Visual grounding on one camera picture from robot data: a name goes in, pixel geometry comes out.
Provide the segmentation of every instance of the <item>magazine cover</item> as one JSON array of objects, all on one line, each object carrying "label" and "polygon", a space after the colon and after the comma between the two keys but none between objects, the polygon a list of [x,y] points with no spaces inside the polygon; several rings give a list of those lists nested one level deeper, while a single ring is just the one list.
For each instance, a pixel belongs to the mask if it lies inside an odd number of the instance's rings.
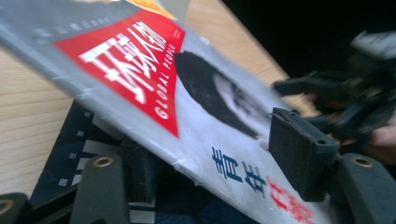
[{"label": "magazine cover", "polygon": [[2,1],[0,43],[247,216],[330,222],[267,150],[270,113],[288,106],[182,22],[132,2]]}]

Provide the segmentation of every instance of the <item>dark background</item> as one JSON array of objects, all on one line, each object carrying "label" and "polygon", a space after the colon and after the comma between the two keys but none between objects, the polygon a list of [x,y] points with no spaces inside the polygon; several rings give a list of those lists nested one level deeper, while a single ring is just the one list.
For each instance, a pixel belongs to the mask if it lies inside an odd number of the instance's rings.
[{"label": "dark background", "polygon": [[347,70],[355,36],[396,29],[396,0],[223,2],[291,77]]}]

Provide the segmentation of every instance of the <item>screw hole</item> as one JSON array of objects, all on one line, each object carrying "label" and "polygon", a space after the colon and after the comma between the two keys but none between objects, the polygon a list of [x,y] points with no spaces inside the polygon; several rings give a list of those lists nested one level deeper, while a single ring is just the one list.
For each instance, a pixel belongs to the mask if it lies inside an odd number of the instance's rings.
[{"label": "screw hole", "polygon": [[12,206],[14,206],[14,201],[10,199],[0,200],[0,216],[11,209]]},{"label": "screw hole", "polygon": [[96,161],[93,162],[93,165],[96,167],[105,167],[108,166],[113,162],[113,159],[111,157],[102,157],[97,159]]},{"label": "screw hole", "polygon": [[367,161],[366,159],[360,157],[353,158],[352,161],[362,167],[369,168],[374,166],[374,164],[371,161]]},{"label": "screw hole", "polygon": [[325,145],[325,144],[326,144],[326,141],[324,141],[324,140],[318,140],[317,143],[320,144],[320,145]]}]

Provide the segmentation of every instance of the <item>yellow logo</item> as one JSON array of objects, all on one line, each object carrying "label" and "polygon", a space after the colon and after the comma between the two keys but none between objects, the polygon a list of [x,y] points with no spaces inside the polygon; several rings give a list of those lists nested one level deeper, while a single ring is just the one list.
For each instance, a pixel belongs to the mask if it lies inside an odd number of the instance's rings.
[{"label": "yellow logo", "polygon": [[159,6],[154,0],[127,0],[128,2],[141,7],[147,11],[161,14],[169,19],[174,20],[176,17],[168,12],[165,8]]},{"label": "yellow logo", "polygon": [[104,3],[111,3],[111,2],[119,2],[120,0],[74,0],[75,2],[86,2],[86,3],[92,3],[92,2],[104,2]]}]

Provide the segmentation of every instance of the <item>magazine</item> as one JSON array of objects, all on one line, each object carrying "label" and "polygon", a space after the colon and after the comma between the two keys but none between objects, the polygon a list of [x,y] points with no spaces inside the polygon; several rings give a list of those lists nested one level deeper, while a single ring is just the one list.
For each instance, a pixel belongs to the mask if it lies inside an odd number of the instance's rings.
[{"label": "magazine", "polygon": [[258,222],[330,222],[267,150],[273,107],[289,108],[274,92],[183,22],[106,2],[3,1],[0,43]]}]

